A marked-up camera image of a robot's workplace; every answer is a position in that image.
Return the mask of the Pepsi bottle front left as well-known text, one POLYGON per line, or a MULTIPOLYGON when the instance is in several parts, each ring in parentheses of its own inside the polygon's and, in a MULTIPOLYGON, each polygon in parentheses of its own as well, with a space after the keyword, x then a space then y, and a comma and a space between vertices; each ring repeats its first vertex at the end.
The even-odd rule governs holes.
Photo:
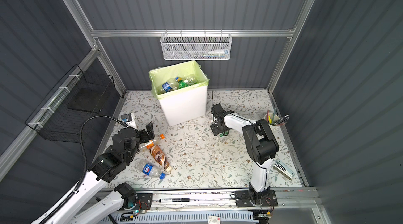
POLYGON ((147 175, 149 177, 158 178, 160 180, 163 180, 166 177, 166 173, 163 169, 161 169, 158 166, 155 166, 154 164, 148 162, 145 159, 139 160, 137 163, 137 167, 142 174, 147 175))

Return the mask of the white pen cup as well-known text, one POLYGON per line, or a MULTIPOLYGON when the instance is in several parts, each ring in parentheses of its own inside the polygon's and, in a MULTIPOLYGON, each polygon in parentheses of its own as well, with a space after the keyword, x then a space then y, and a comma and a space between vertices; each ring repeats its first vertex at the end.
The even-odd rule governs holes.
POLYGON ((289 115, 280 117, 276 114, 276 111, 267 110, 264 118, 271 126, 280 126, 289 120, 289 115))

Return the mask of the black marker on rail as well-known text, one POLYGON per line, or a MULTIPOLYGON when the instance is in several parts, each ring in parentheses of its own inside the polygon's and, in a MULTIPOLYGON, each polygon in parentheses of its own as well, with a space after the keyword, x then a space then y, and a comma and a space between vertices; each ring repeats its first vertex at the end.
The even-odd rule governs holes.
POLYGON ((189 198, 163 198, 159 203, 187 203, 190 202, 189 198))

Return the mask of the brown tea bottle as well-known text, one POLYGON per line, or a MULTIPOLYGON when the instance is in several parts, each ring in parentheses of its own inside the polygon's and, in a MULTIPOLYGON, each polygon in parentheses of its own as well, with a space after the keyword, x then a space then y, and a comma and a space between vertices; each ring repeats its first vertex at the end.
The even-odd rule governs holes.
POLYGON ((166 172, 171 173, 173 168, 169 161, 167 160, 167 157, 165 153, 162 151, 162 149, 158 145, 153 145, 152 147, 149 147, 149 151, 152 155, 152 157, 157 161, 158 164, 160 164, 166 172))

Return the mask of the blue label water bottle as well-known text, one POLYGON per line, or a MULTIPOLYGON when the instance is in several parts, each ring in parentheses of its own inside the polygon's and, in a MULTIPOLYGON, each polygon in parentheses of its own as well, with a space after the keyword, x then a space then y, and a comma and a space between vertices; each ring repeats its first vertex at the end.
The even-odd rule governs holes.
POLYGON ((171 78, 158 86, 158 94, 164 94, 178 89, 179 83, 175 78, 171 78))

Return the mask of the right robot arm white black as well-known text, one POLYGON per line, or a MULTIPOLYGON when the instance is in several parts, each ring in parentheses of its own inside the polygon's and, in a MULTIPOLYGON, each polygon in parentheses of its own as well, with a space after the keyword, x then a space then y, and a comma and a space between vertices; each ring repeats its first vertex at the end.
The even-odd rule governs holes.
POLYGON ((275 163, 279 144, 269 126, 264 120, 246 119, 231 110, 224 110, 221 104, 211 108, 213 121, 211 130, 214 136, 227 136, 231 130, 243 135, 247 154, 253 163, 253 173, 248 184, 247 196, 236 196, 240 207, 247 204, 253 206, 278 206, 275 191, 267 183, 268 171, 275 163))

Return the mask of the orange cap clear bottle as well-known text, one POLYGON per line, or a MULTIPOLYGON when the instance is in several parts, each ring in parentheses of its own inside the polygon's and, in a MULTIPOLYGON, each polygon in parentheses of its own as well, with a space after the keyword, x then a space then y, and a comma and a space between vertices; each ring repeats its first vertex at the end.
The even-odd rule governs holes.
POLYGON ((149 140, 147 143, 140 144, 140 150, 143 150, 143 149, 150 150, 153 146, 156 146, 159 143, 164 142, 164 141, 165 141, 165 135, 161 134, 161 135, 157 136, 155 139, 149 140))

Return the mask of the tube in white basket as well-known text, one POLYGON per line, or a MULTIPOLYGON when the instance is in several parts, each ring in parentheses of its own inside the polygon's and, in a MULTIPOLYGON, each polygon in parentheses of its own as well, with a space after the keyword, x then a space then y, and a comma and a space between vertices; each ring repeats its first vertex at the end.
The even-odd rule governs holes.
POLYGON ((213 50, 213 51, 208 52, 209 55, 216 55, 219 57, 229 55, 229 53, 230 53, 229 49, 219 49, 219 50, 213 50))

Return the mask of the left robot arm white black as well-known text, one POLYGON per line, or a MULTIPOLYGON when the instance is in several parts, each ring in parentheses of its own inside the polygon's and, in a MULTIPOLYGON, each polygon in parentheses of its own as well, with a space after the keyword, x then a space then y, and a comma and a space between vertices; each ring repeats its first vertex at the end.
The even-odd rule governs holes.
POLYGON ((104 199, 86 210, 82 208, 118 174, 125 170, 140 150, 140 145, 155 138, 153 123, 138 130, 134 117, 126 114, 112 121, 123 126, 112 137, 112 145, 90 165, 84 161, 84 171, 79 181, 49 210, 34 221, 36 224, 96 224, 115 211, 141 212, 144 203, 136 190, 127 183, 117 185, 104 199))

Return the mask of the clear tall bottle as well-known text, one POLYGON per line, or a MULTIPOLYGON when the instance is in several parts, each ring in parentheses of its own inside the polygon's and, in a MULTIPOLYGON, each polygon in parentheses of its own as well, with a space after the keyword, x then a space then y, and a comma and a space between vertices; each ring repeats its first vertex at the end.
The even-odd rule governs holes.
POLYGON ((188 75, 185 80, 184 83, 187 84, 187 86, 192 86, 198 83, 197 78, 194 74, 188 75))

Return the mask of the green bin liner bag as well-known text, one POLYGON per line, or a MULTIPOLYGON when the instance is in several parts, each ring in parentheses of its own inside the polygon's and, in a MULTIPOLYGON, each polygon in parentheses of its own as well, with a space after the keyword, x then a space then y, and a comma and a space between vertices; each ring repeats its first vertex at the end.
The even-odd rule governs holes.
POLYGON ((201 66, 196 61, 187 61, 184 63, 153 69, 149 72, 149 78, 151 80, 151 93, 158 100, 186 93, 199 87, 207 87, 209 85, 209 78, 202 71, 201 66), (158 86, 167 80, 176 77, 181 77, 183 80, 185 80, 185 78, 191 74, 196 76, 198 81, 197 84, 168 93, 158 94, 158 86))

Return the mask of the crushed green bottle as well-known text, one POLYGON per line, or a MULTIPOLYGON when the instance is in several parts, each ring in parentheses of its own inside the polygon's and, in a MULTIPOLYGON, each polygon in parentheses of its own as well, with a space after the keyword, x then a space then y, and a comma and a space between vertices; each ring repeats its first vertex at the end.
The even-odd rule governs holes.
POLYGON ((188 87, 187 82, 183 80, 181 77, 176 77, 175 80, 178 83, 178 89, 188 87))

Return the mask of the white waste bin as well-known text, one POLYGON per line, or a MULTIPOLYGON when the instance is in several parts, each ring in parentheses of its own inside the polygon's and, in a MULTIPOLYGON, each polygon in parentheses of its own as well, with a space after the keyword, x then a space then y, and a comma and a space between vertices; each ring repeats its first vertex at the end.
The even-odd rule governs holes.
POLYGON ((170 126, 174 126, 206 113, 207 87, 199 87, 175 96, 158 100, 170 126))

